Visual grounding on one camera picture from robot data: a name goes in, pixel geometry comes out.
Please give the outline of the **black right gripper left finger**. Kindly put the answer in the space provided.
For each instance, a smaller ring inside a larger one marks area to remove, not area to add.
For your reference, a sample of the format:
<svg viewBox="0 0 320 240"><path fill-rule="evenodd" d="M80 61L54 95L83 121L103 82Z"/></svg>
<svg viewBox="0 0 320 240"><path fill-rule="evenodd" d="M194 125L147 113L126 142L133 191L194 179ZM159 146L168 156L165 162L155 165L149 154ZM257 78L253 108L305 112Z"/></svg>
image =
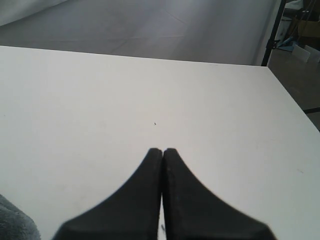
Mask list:
<svg viewBox="0 0 320 240"><path fill-rule="evenodd" d="M132 176L110 197L66 221L55 240L156 240L163 153L148 150Z"/></svg>

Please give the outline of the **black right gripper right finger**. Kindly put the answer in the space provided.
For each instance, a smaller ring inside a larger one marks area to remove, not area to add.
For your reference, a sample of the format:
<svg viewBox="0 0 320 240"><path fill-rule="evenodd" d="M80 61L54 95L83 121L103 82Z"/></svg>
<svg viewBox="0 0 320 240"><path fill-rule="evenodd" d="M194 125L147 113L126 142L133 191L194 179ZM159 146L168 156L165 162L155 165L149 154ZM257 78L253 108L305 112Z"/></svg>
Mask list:
<svg viewBox="0 0 320 240"><path fill-rule="evenodd" d="M163 153L162 204L168 240L275 239L265 223L208 190L174 148Z"/></svg>

